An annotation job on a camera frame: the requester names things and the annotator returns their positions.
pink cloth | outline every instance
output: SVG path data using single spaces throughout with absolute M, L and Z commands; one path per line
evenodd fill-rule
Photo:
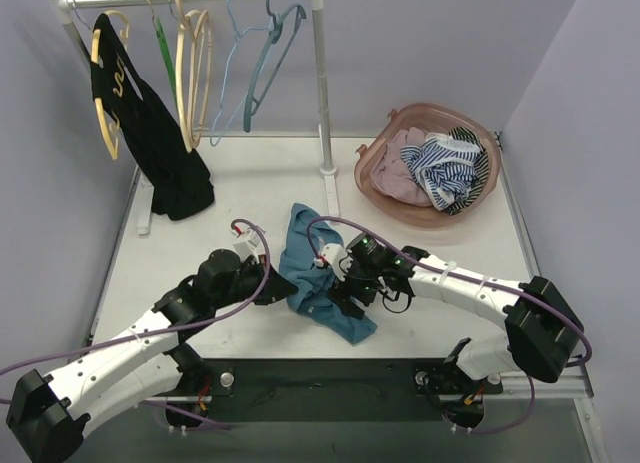
M 387 143 L 386 152 L 371 169 L 371 184 L 383 195 L 414 206 L 433 206 L 427 193 L 415 184 L 411 172 L 402 161 L 400 150 L 407 145 L 424 144 L 424 133 L 418 128 L 398 130 Z

black shirt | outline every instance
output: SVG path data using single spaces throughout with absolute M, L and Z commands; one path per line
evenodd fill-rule
M 101 64 L 91 63 L 93 98 L 119 119 L 131 154 L 153 184 L 152 211 L 181 220 L 207 208 L 214 194 L 202 158 L 196 150 L 187 153 L 180 127 L 138 75 L 107 15 L 98 17 L 95 30 L 101 30 Z

blue and white striped clothing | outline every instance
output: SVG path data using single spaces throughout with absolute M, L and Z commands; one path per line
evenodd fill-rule
M 477 180 L 474 163 L 480 153 L 478 145 L 442 133 L 429 133 L 422 146 L 405 146 L 401 150 L 402 161 L 414 181 L 438 210 L 469 196 Z

wooden hanger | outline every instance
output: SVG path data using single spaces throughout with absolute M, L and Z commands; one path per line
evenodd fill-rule
M 120 18 L 124 24 L 124 30 L 120 30 L 118 34 L 120 35 L 120 39 L 122 41 L 122 45 L 124 49 L 127 49 L 127 42 L 129 40 L 129 28 L 131 25 L 129 24 L 129 20 L 126 16 L 120 13 L 117 10 L 108 10 L 104 12 L 105 15 L 108 16 L 117 16 Z M 100 47 L 100 33 L 101 30 L 95 30 L 93 32 L 93 37 L 91 40 L 91 61 L 96 65 L 100 66 L 100 55 L 99 55 L 99 47 Z M 124 78 L 124 68 L 122 69 L 122 78 Z M 113 92 L 118 94 L 118 88 L 114 88 Z M 96 114 L 98 115 L 98 123 L 100 123 L 100 132 L 102 133 L 102 138 L 104 139 L 105 144 L 107 145 L 107 149 L 109 150 L 109 154 L 111 158 L 114 160 L 118 159 L 118 147 L 120 146 L 120 120 L 114 114 L 114 121 L 107 123 L 107 117 L 104 113 L 104 108 L 102 106 L 102 98 L 96 98 L 94 100 L 96 105 Z
M 213 30 L 208 11 L 192 10 L 184 13 L 182 0 L 176 0 L 178 13 L 178 42 L 176 48 L 176 96 L 178 107 L 178 120 L 180 131 L 187 152 L 197 148 L 205 130 L 204 120 L 207 116 L 209 104 L 209 88 L 211 85 L 211 72 L 213 67 Z M 197 18 L 195 26 L 191 21 Z M 182 84 L 182 59 L 185 47 L 185 39 L 191 40 L 190 65 L 189 65 L 189 93 L 185 107 Z M 198 88 L 201 83 L 200 72 L 202 69 L 202 55 L 207 48 L 206 79 L 204 81 L 204 94 L 200 106 L 200 114 L 196 120 L 196 106 Z

blue cloth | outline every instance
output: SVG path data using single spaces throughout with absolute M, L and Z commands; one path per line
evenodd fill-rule
M 377 325 L 366 316 L 362 320 L 342 314 L 334 305 L 327 291 L 335 275 L 330 268 L 317 268 L 313 264 L 313 250 L 307 240 L 307 225 L 318 214 L 306 205 L 295 203 L 291 208 L 291 221 L 287 242 L 280 256 L 278 272 L 298 287 L 296 295 L 287 298 L 289 308 L 300 315 L 327 326 L 349 343 L 360 343 L 376 331 Z M 313 225 L 313 244 L 320 249 L 327 243 L 342 244 L 340 235 L 324 221 Z
M 422 146 L 400 150 L 413 180 L 438 210 L 468 198 L 477 180 L 474 163 L 480 152 L 478 145 L 442 133 L 429 133 Z

